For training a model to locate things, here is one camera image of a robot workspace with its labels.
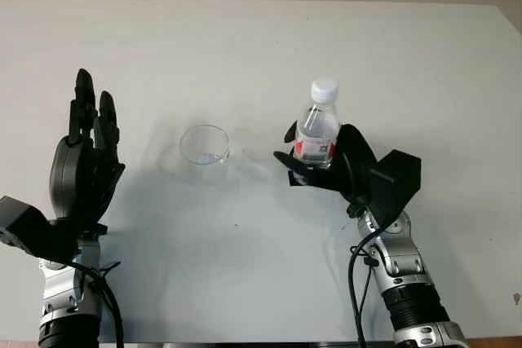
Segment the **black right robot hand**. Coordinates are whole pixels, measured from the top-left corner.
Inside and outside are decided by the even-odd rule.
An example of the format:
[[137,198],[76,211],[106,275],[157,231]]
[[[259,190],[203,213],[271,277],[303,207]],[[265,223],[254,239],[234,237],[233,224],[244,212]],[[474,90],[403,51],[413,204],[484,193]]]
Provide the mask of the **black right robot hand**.
[[288,170],[291,186],[309,186],[339,192],[349,203],[370,201],[369,170],[377,159],[363,134],[351,124],[341,125],[330,166],[305,165],[294,150],[275,151],[273,156]]

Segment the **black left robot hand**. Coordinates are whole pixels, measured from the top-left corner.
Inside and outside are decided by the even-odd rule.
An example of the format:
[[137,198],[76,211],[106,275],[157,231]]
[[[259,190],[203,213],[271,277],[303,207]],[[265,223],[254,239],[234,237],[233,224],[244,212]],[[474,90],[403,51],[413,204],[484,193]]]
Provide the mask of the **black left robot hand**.
[[95,99],[92,77],[77,72],[69,132],[58,143],[50,173],[54,224],[77,236],[93,231],[108,209],[125,165],[118,159],[120,130],[113,97]]

